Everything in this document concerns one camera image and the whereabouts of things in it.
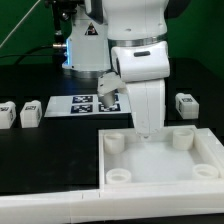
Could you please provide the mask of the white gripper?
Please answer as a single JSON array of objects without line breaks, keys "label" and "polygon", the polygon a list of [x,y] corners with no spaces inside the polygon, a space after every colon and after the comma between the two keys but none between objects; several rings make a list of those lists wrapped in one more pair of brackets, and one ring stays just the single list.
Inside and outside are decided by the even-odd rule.
[{"label": "white gripper", "polygon": [[[148,137],[158,132],[165,120],[165,82],[162,78],[170,75],[167,42],[113,47],[111,56],[113,69],[121,78],[115,72],[104,73],[98,78],[99,101],[105,107],[113,106],[115,91],[127,88],[136,133]],[[124,82],[134,83],[125,86]]]}]

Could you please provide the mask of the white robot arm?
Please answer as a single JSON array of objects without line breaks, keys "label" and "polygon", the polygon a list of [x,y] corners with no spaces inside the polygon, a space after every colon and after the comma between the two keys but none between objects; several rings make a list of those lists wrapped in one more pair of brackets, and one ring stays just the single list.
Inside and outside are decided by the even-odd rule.
[{"label": "white robot arm", "polygon": [[70,0],[75,3],[63,69],[98,79],[99,100],[115,103],[127,92],[136,132],[164,126],[165,83],[170,75],[165,10],[169,0]]}]

